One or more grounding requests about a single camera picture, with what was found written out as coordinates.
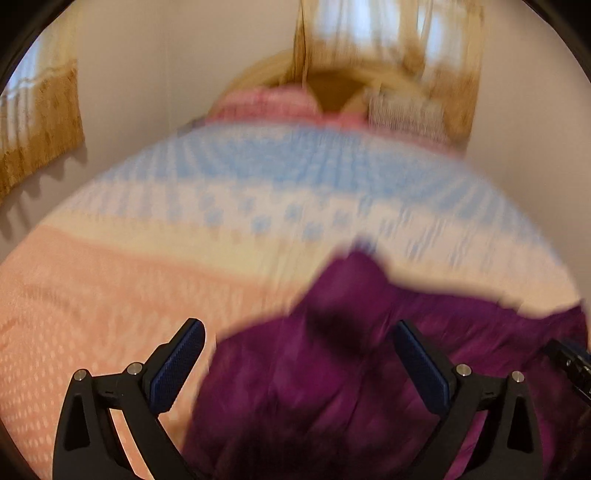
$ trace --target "bed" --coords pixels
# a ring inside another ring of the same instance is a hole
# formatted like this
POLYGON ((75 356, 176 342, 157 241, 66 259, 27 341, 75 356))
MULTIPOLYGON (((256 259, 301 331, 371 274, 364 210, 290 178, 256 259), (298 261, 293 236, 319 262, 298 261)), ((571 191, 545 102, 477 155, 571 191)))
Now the bed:
POLYGON ((8 433, 51 478, 72 373, 122 371, 196 317, 205 352, 160 417, 180 447, 216 339, 287 309, 335 250, 360 241, 412 288, 530 316, 579 302, 539 231, 449 152, 334 118, 198 122, 85 185, 0 266, 8 433))

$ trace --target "pink pillow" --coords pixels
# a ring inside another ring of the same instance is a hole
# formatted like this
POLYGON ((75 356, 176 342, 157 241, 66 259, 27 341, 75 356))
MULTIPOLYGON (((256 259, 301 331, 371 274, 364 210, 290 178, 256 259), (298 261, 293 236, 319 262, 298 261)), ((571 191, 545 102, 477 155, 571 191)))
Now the pink pillow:
POLYGON ((314 96, 297 85, 255 87, 228 93, 212 109, 208 120, 313 119, 322 116, 314 96))

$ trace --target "curtain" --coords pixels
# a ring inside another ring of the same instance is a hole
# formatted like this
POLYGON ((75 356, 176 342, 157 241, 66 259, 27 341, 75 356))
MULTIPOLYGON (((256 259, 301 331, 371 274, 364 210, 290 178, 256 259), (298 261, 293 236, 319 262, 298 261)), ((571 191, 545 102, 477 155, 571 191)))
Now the curtain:
POLYGON ((283 81, 361 65, 400 69, 442 103, 450 137, 465 140, 478 96, 483 22, 477 0, 301 0, 283 81))
POLYGON ((27 51, 0 95, 0 200, 84 141, 78 107, 73 3, 27 51))

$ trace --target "pillow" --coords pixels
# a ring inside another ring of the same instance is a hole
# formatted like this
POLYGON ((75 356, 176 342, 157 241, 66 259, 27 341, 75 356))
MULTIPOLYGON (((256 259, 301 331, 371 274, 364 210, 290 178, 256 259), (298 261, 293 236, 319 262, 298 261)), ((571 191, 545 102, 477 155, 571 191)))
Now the pillow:
POLYGON ((208 120, 301 119, 319 115, 318 103, 305 88, 282 85, 228 93, 213 106, 208 120))
POLYGON ((426 98, 374 93, 369 99, 369 124, 418 135, 437 143, 450 143, 443 121, 443 106, 426 98))

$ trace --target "blue pad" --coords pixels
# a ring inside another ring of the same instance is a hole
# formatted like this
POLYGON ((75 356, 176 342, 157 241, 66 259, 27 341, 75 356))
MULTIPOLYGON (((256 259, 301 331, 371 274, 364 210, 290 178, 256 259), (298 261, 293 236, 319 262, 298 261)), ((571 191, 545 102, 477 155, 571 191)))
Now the blue pad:
POLYGON ((451 404, 447 380, 404 321, 397 323, 392 335, 396 353, 427 410, 440 417, 445 415, 451 404))
POLYGON ((148 401, 153 414, 170 410, 204 346, 205 327, 201 322, 195 321, 150 384, 148 401))
POLYGON ((580 356, 587 363, 591 363, 591 355, 587 350, 585 350, 584 346, 579 345, 578 343, 573 342, 572 340, 562 340, 562 344, 570 348, 574 353, 580 356))

